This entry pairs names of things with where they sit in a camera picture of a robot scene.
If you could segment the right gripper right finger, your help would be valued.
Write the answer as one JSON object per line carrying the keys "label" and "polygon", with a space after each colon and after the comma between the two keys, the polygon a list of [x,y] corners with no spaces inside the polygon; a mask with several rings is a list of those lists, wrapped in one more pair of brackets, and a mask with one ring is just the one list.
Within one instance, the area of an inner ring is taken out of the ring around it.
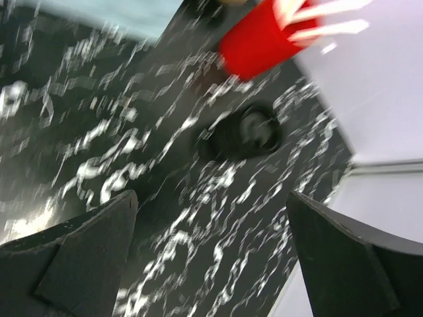
{"label": "right gripper right finger", "polygon": [[422,243],[299,192],[286,207],[314,316],[422,315]]}

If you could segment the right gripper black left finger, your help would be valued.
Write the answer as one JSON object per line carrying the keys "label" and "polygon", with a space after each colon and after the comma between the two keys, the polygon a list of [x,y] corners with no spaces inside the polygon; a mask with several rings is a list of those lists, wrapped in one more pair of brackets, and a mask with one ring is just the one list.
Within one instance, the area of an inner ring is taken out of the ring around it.
{"label": "right gripper black left finger", "polygon": [[1,246],[2,316],[111,316],[134,233],[133,190]]}

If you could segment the light blue paper bag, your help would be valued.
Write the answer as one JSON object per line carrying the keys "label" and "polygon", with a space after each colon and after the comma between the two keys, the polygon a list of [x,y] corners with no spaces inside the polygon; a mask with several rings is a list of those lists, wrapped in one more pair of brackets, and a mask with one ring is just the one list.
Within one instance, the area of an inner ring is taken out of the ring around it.
{"label": "light blue paper bag", "polygon": [[111,26],[133,39],[157,42],[182,5],[175,0],[19,1],[49,13],[102,28]]}

